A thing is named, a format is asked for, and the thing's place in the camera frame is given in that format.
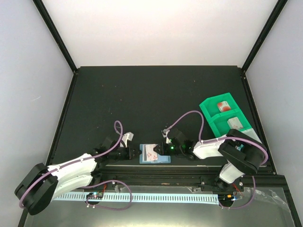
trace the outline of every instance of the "pink object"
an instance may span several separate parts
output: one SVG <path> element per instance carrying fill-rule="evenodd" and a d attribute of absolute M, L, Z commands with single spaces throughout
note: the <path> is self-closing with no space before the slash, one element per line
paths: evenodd
<path fill-rule="evenodd" d="M 228 102 L 222 101 L 217 104 L 220 112 L 225 112 L 231 110 L 231 107 L 228 105 Z"/>

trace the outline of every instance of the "black tabletop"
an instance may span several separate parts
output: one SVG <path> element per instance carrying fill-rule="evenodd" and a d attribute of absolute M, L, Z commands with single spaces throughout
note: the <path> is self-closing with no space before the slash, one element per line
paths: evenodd
<path fill-rule="evenodd" d="M 161 130 L 182 114 L 200 110 L 206 98 L 230 92 L 254 128 L 236 66 L 106 66 L 81 67 L 59 137 L 53 163 L 76 158 L 115 135 L 120 120 L 124 132 L 134 133 L 134 144 L 159 143 Z M 177 128 L 198 139 L 201 118 L 190 114 Z M 205 122 L 203 139 L 214 138 Z M 172 157 L 169 166 L 221 166 L 223 158 L 188 161 Z M 115 165 L 139 165 L 139 159 Z"/>

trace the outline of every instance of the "white wall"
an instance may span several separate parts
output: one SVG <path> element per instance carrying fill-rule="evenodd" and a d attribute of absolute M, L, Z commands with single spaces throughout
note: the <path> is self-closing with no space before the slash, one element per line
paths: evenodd
<path fill-rule="evenodd" d="M 277 171 L 303 221 L 303 1 L 288 1 L 247 76 Z"/>
<path fill-rule="evenodd" d="M 242 66 L 277 0 L 44 0 L 77 66 Z"/>
<path fill-rule="evenodd" d="M 72 72 L 31 0 L 0 6 L 0 226 L 17 226 L 14 190 L 46 160 Z"/>

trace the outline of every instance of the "green tray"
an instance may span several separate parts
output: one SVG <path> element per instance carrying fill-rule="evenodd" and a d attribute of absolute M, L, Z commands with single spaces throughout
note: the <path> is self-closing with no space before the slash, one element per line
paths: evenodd
<path fill-rule="evenodd" d="M 221 113 L 217 104 L 222 101 L 228 102 L 228 105 L 231 107 L 231 110 Z M 225 93 L 219 96 L 207 98 L 199 106 L 209 126 L 213 130 L 215 137 L 220 137 L 228 133 L 230 127 L 227 121 L 233 117 L 238 117 L 239 121 L 243 125 L 243 129 L 241 129 L 240 131 L 251 129 L 250 123 L 248 122 L 242 110 L 239 108 L 230 93 Z"/>

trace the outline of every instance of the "small box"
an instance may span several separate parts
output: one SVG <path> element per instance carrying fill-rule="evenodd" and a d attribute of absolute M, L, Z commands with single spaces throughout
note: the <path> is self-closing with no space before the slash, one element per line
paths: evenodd
<path fill-rule="evenodd" d="M 228 105 L 228 102 L 226 101 L 222 101 L 220 103 L 217 104 L 220 112 L 225 112 L 225 111 L 229 111 L 231 110 L 231 107 Z"/>
<path fill-rule="evenodd" d="M 231 129 L 237 129 L 237 130 L 243 129 L 243 125 L 241 124 L 241 122 L 237 117 L 233 117 L 229 119 L 227 123 Z"/>

